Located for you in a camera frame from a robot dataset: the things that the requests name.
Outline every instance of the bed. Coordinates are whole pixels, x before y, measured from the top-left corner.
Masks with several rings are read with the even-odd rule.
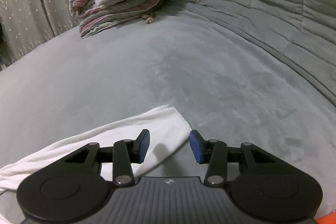
[[[171,104],[207,139],[252,142],[312,175],[336,209],[335,0],[166,0],[81,39],[78,27],[0,72],[0,167]],[[153,176],[200,176],[185,144]],[[229,179],[237,174],[229,166]],[[12,223],[15,193],[0,196]]]

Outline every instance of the pink-trimmed blanket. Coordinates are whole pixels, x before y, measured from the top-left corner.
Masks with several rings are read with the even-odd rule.
[[[133,19],[141,18],[155,11],[163,0],[124,0],[100,8],[94,0],[69,0],[72,16],[80,18],[81,38],[89,37],[103,30],[118,26]]]

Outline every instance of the logo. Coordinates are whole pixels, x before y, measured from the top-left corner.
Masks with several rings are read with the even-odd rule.
[[[165,183],[167,183],[168,185],[171,185],[171,184],[173,184],[175,181],[173,181],[172,179],[167,179],[166,181],[165,181]]]

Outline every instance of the orange part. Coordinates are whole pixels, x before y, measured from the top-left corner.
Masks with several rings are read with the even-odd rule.
[[[318,224],[336,224],[336,211],[316,220]]]

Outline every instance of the gray bedsheet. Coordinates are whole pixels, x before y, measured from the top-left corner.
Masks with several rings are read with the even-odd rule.
[[[205,138],[252,142],[316,178],[317,217],[336,208],[335,107],[265,50],[181,6],[86,39],[74,28],[1,71],[0,83],[0,167],[170,103]],[[204,177],[206,168],[186,144],[149,175]],[[12,204],[15,194],[0,196],[18,223]]]

